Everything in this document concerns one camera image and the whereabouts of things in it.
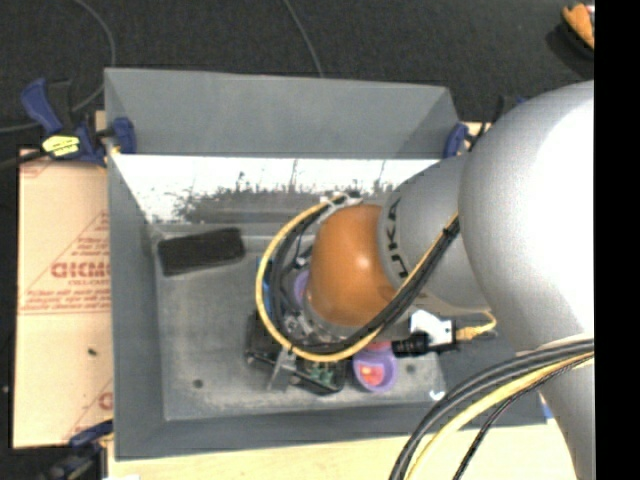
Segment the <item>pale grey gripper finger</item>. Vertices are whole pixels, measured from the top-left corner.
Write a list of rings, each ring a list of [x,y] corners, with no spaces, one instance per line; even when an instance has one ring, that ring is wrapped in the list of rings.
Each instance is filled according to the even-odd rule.
[[[296,373],[297,356],[286,348],[278,353],[273,365],[271,377],[267,383],[270,391],[284,392],[290,385],[290,380]]]

